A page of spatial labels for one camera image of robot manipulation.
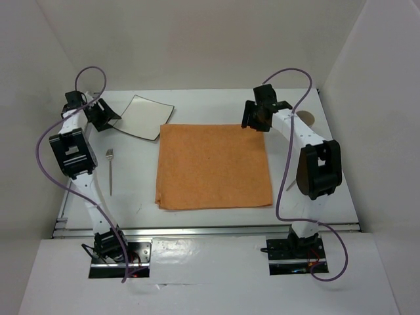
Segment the square white plate black rim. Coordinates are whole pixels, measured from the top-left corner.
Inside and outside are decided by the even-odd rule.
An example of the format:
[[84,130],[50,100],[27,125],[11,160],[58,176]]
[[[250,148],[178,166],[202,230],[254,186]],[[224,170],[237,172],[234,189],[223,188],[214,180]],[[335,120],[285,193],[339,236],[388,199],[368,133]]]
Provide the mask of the square white plate black rim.
[[126,135],[155,141],[160,127],[171,118],[175,107],[135,95],[112,127]]

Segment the silver fork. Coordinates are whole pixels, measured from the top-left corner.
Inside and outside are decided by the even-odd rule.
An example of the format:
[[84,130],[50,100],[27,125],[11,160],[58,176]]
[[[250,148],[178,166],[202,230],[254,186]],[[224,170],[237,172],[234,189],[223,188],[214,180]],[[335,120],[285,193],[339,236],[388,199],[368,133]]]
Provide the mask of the silver fork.
[[106,151],[106,158],[109,165],[109,194],[112,196],[113,191],[113,174],[112,174],[112,160],[114,158],[114,150],[112,148]]

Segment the beige cylindrical cup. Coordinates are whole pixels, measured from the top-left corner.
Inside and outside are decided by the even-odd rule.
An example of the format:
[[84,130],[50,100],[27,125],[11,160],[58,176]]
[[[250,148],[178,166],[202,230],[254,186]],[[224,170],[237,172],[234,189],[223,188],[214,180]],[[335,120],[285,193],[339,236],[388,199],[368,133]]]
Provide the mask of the beige cylindrical cup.
[[296,114],[309,127],[312,127],[314,125],[315,117],[310,112],[300,110]]

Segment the orange cloth napkin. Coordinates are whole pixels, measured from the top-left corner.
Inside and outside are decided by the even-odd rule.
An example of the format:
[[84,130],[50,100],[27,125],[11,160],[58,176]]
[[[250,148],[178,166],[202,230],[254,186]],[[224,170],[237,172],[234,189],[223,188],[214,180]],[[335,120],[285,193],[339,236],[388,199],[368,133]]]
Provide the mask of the orange cloth napkin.
[[155,203],[170,211],[272,205],[263,133],[239,125],[162,125]]

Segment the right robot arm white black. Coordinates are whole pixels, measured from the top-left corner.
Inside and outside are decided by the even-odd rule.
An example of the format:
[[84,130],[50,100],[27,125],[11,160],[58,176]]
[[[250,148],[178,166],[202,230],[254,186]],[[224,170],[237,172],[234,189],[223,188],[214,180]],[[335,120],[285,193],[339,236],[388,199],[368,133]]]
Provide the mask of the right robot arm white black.
[[[302,257],[316,244],[327,198],[342,183],[341,147],[336,140],[326,140],[316,134],[288,102],[277,100],[270,84],[255,87],[253,94],[255,99],[245,102],[241,127],[260,132],[275,129],[289,141],[276,201],[276,217],[282,222],[291,223],[287,252],[293,257]],[[298,154],[295,181],[306,198],[303,213],[296,219],[286,219],[280,216],[280,203],[294,152]]]

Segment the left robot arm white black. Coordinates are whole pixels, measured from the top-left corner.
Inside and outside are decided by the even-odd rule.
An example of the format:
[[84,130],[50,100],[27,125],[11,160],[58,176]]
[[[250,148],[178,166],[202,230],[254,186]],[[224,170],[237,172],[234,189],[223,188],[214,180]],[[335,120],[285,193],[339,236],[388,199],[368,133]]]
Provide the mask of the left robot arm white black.
[[89,144],[85,130],[92,124],[97,131],[111,127],[111,120],[119,120],[102,98],[93,98],[80,91],[65,94],[67,103],[62,110],[65,119],[58,134],[49,137],[58,165],[81,195],[93,225],[94,245],[87,249],[96,258],[122,263],[130,254],[130,245],[113,218],[100,191],[96,168],[98,160]]

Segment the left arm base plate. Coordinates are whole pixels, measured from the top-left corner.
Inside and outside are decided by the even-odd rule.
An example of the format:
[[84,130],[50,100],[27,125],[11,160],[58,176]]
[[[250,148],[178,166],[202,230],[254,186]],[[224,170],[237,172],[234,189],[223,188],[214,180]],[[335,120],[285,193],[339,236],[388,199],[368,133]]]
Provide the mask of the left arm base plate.
[[[149,278],[152,240],[129,241],[127,245],[128,278]],[[114,260],[111,257],[100,257],[92,247],[85,244],[83,248],[91,258],[89,279],[116,279],[125,275],[126,264],[123,255]]]

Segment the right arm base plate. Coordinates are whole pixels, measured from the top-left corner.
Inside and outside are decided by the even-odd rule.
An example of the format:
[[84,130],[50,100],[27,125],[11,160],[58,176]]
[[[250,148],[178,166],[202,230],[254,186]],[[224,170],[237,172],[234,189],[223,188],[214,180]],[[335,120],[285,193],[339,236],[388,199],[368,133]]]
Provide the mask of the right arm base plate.
[[321,238],[311,247],[297,252],[292,251],[286,239],[267,239],[260,252],[267,255],[271,276],[309,274],[312,267],[314,273],[329,272]]

